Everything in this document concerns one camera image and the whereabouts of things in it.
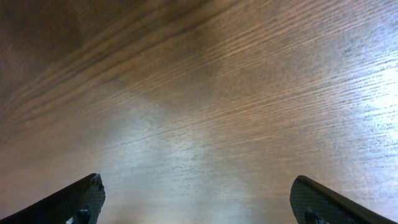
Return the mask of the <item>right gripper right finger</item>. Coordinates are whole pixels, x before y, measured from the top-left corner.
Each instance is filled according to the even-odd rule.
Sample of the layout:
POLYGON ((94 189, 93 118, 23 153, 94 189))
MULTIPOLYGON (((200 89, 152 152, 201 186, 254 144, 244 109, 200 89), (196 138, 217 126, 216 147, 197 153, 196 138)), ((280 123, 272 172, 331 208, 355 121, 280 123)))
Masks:
POLYGON ((292 184, 290 205, 298 224, 397 224, 304 175, 292 184))

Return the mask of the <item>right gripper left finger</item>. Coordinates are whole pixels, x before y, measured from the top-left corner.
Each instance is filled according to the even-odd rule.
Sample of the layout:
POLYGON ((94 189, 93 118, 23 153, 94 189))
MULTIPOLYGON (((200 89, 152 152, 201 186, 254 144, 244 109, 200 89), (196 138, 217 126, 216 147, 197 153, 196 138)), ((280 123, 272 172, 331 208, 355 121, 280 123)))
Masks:
POLYGON ((101 176, 92 173, 27 208, 1 219, 1 223, 96 224, 105 198, 101 176))

